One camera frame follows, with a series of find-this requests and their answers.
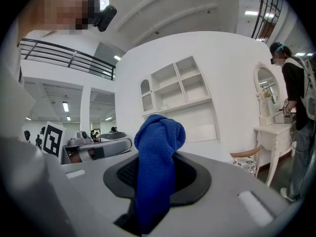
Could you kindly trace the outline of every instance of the white sneaker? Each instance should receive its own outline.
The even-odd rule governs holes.
[[[291,202],[294,202],[294,201],[295,201],[294,199],[290,199],[290,198],[287,196],[287,188],[281,188],[280,194],[281,194],[282,197],[286,198],[287,200],[289,200],[289,201],[291,201]]]

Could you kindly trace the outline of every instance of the white vanity table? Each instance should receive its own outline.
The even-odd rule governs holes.
[[[274,123],[261,125],[254,129],[258,132],[258,145],[262,145],[266,150],[271,150],[271,163],[266,181],[267,186],[270,186],[277,168],[279,155],[291,150],[291,124]]]
[[[271,163],[267,186],[270,186],[277,168],[280,155],[291,150],[291,124],[275,123],[275,113],[282,106],[280,88],[272,71],[259,62],[254,71],[254,82],[257,89],[257,98],[260,102],[260,126],[254,130],[258,132],[258,146],[262,145],[266,150],[271,151]]]

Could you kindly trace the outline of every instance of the jeans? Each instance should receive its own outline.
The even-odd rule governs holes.
[[[298,131],[290,188],[287,196],[290,199],[304,198],[316,173],[315,122],[309,120]]]

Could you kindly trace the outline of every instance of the backpack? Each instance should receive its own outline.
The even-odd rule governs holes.
[[[297,62],[293,58],[287,58],[285,63],[292,63],[300,69],[304,69],[304,97],[301,97],[302,103],[306,109],[307,117],[315,120],[316,116],[316,80],[314,70],[310,60]]]

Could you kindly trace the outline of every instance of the wall shelf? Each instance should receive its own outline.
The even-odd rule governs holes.
[[[186,103],[179,82],[155,91],[155,100],[158,112]]]
[[[210,102],[211,99],[212,99],[211,97],[206,97],[204,99],[199,99],[199,100],[196,100],[196,101],[193,101],[193,102],[190,102],[190,103],[186,103],[186,104],[183,104],[183,105],[175,106],[173,108],[169,108],[169,109],[165,109],[165,110],[158,110],[158,112],[160,114],[170,113],[170,112],[173,112],[173,111],[177,111],[177,110],[185,109],[185,108],[192,107],[192,106],[195,106],[195,105],[200,105],[200,104],[204,104],[204,103]]]
[[[180,76],[180,79],[185,79],[200,73],[198,66],[192,56],[176,62],[176,67]]]
[[[187,102],[192,102],[197,99],[203,99],[210,96],[204,79],[200,73],[183,79],[182,85]]]
[[[180,122],[186,142],[217,139],[211,95],[193,56],[170,64],[141,82],[142,116],[161,114]]]
[[[175,81],[173,83],[170,83],[164,87],[161,87],[159,89],[156,89],[155,92],[157,94],[165,94],[165,93],[168,93],[168,92],[172,92],[176,89],[178,89],[180,86],[179,86],[179,81]]]
[[[170,64],[163,69],[152,74],[154,90],[163,88],[175,82],[178,82],[178,76],[173,64]]]
[[[188,75],[188,76],[186,76],[185,78],[183,78],[183,79],[181,79],[181,80],[189,79],[189,78],[195,77],[195,76],[197,76],[197,75],[201,75],[201,73],[198,72],[198,73],[196,73],[196,74],[194,74],[194,75]]]

